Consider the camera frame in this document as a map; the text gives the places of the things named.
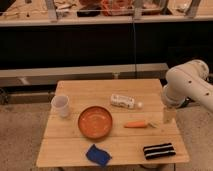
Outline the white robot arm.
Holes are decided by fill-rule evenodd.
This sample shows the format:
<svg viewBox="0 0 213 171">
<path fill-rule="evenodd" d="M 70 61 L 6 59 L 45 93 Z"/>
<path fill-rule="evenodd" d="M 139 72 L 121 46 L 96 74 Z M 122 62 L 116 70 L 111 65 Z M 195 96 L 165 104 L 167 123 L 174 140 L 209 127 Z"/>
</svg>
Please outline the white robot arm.
<svg viewBox="0 0 213 171">
<path fill-rule="evenodd" d="M 163 122 L 171 123 L 179 108 L 187 98 L 202 105 L 213 113 L 213 85 L 206 79 L 209 67 L 202 60 L 191 60 L 170 68 L 166 72 L 167 84 L 162 88 L 161 99 L 165 105 Z"/>
</svg>

